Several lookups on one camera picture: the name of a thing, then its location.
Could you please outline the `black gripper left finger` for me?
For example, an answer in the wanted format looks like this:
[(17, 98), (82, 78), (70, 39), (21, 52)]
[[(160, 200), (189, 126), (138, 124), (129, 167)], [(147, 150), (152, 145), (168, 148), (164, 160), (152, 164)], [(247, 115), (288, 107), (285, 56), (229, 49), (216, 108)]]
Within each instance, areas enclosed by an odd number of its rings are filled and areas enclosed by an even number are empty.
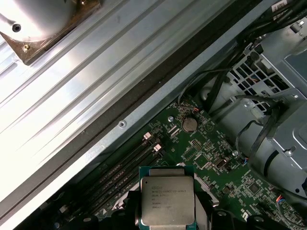
[(99, 220), (95, 215), (85, 215), (78, 221), (79, 230), (139, 230), (136, 220), (139, 217), (141, 192), (129, 191), (126, 205)]

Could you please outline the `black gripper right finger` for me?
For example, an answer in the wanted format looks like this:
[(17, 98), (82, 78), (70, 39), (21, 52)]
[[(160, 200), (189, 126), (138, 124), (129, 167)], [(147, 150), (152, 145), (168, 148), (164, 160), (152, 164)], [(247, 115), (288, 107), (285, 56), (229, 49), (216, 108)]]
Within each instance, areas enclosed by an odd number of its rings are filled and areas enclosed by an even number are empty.
[(208, 230), (273, 230), (273, 220), (254, 215), (247, 221), (241, 221), (231, 212), (215, 209), (212, 206), (211, 196), (207, 192), (196, 192), (195, 198), (200, 201), (201, 207), (207, 216)]

